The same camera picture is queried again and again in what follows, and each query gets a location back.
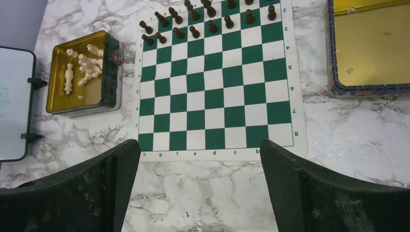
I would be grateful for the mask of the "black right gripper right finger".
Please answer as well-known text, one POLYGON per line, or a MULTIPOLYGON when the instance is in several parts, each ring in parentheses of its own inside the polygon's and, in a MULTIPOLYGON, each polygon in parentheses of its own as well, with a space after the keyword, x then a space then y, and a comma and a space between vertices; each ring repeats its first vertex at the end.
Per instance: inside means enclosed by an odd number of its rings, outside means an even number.
POLYGON ((280 232, 407 232, 410 190, 352 178, 263 140, 260 157, 280 232))

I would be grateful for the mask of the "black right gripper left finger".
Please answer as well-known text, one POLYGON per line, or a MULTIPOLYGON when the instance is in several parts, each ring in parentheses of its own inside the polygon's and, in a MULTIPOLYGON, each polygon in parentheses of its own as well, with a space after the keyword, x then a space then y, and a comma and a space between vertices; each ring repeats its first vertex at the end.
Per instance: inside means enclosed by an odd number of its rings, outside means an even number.
POLYGON ((0 190, 3 232, 119 232, 137 173, 135 139, 57 173, 0 190))

